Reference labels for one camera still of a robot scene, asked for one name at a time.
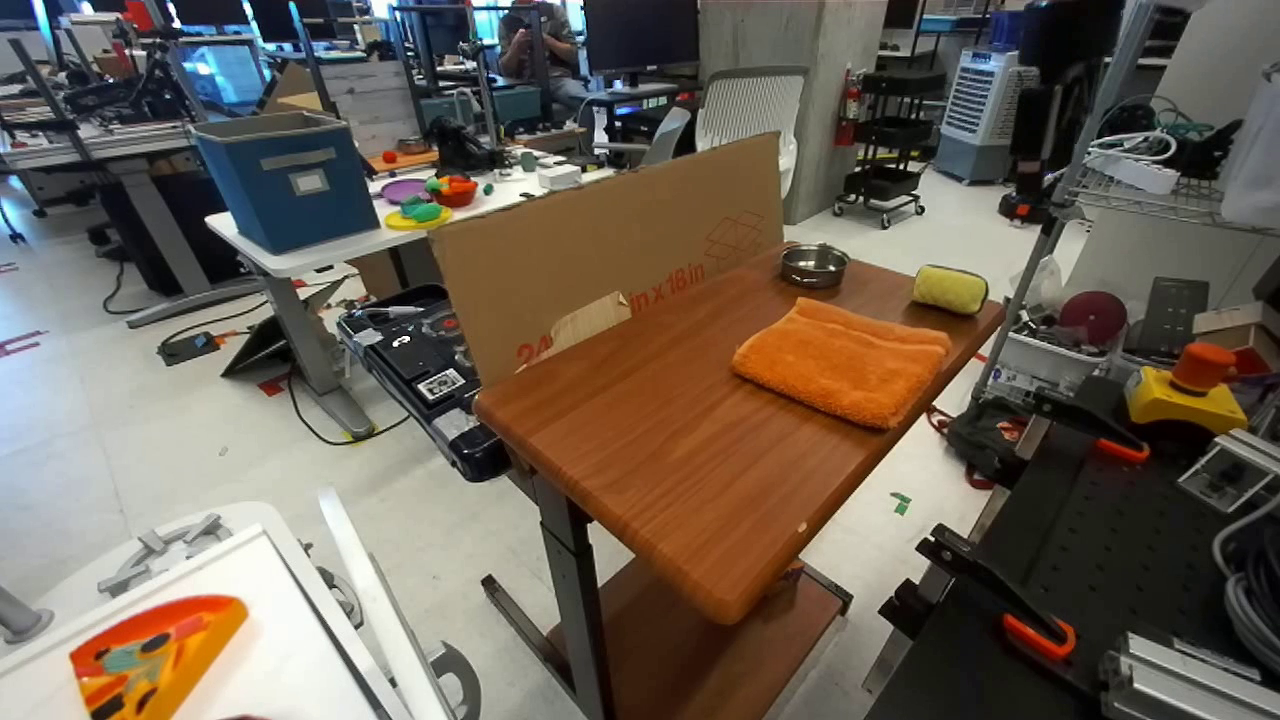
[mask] gray floor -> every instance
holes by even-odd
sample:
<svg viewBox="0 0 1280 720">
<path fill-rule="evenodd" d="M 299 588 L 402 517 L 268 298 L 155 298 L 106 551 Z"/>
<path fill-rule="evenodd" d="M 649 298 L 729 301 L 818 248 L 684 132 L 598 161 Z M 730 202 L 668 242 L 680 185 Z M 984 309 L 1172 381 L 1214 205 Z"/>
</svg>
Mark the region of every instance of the gray floor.
<svg viewBox="0 0 1280 720">
<path fill-rule="evenodd" d="M 811 218 L 786 227 L 786 242 L 828 242 L 899 272 L 975 270 L 1002 298 L 1033 248 L 1033 227 L 1002 226 L 994 195 L 994 189 L 928 177 L 928 218 L 899 218 L 892 231 L 863 218 Z M 167 333 L 253 301 L 129 333 L 98 311 L 116 263 L 84 243 L 84 213 L 52 213 L 33 227 L 10 193 L 8 209 L 26 226 L 33 243 L 0 242 L 0 341 L 45 335 L 40 348 L 0 356 L 4 588 L 34 601 L 105 546 L 227 502 L 276 503 L 305 542 L 314 542 L 314 558 L 330 559 L 314 492 L 335 487 L 410 629 L 455 646 L 481 669 L 484 715 L 575 715 L 481 595 L 481 576 L 497 573 L 539 626 L 553 626 L 535 511 L 512 486 L 465 486 L 410 425 L 359 448 L 322 448 L 296 425 L 287 395 L 220 381 L 233 348 L 163 370 L 155 345 Z M 1078 236 L 1068 236 L 1058 262 L 1073 263 L 1077 254 Z M 142 301 L 150 298 L 129 270 L 116 303 Z M 938 408 L 962 408 L 973 381 L 975 365 Z M 402 416 L 370 381 L 352 386 L 378 425 Z M 335 432 L 314 405 L 305 402 L 305 412 Z M 858 681 L 886 637 L 876 610 L 925 567 L 913 546 L 933 526 L 962 534 L 979 507 L 984 492 L 973 492 L 938 435 L 915 425 L 804 551 L 857 601 L 776 715 L 858 715 L 866 706 Z M 598 528 L 594 551 L 604 576 L 626 559 L 626 547 Z"/>
</svg>

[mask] orange towel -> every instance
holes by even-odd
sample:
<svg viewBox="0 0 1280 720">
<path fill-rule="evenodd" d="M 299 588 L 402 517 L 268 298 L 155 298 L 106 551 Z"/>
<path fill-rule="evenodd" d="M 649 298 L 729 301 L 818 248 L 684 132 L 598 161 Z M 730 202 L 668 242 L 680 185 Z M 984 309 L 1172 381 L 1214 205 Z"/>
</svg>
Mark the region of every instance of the orange towel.
<svg viewBox="0 0 1280 720">
<path fill-rule="evenodd" d="M 730 370 L 851 425 L 896 430 L 936 381 L 947 348 L 944 333 L 795 301 L 783 322 L 737 348 Z"/>
</svg>

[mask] blue bin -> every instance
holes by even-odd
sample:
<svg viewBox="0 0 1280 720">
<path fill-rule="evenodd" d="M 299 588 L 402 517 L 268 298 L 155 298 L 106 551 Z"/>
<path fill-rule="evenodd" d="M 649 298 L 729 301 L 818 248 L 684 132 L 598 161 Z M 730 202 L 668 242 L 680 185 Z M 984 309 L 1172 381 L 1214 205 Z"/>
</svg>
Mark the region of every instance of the blue bin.
<svg viewBox="0 0 1280 720">
<path fill-rule="evenodd" d="M 314 118 L 257 118 L 197 128 L 197 150 L 241 231 L 290 254 L 378 227 L 352 128 Z"/>
</svg>

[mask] yellow sponge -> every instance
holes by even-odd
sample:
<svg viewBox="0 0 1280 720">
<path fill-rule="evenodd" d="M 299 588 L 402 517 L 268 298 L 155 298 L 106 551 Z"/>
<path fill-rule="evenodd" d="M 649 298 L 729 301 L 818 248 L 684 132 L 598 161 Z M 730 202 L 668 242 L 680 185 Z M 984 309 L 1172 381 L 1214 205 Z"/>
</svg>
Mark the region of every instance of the yellow sponge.
<svg viewBox="0 0 1280 720">
<path fill-rule="evenodd" d="M 989 282 L 962 270 L 925 263 L 915 272 L 913 303 L 975 315 L 989 303 Z"/>
<path fill-rule="evenodd" d="M 1141 370 L 1122 402 L 1129 402 L 1129 422 L 1137 425 L 1176 422 L 1176 425 L 1201 425 L 1214 435 L 1249 425 L 1229 386 L 1214 386 L 1213 394 L 1190 395 L 1172 390 L 1167 371 L 1154 371 L 1154 370 Z"/>
</svg>

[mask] red handle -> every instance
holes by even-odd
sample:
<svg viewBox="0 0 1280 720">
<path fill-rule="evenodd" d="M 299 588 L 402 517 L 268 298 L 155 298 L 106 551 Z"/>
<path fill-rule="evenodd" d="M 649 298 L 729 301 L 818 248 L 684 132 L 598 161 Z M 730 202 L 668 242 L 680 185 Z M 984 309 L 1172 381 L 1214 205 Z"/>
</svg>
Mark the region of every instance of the red handle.
<svg viewBox="0 0 1280 720">
<path fill-rule="evenodd" d="M 1048 666 L 1062 666 L 1077 654 L 1077 629 L 1054 619 L 1054 629 L 1062 632 L 1062 642 L 1038 637 L 1033 626 L 1024 626 L 1018 617 L 1002 611 L 999 617 L 1002 642 L 1048 659 Z"/>
<path fill-rule="evenodd" d="M 1093 448 L 1105 452 L 1105 455 L 1111 455 L 1111 460 L 1121 460 L 1121 463 L 1142 463 L 1142 460 L 1151 460 L 1151 446 L 1133 448 L 1133 446 L 1117 446 L 1117 439 L 1098 435 Z"/>
</svg>

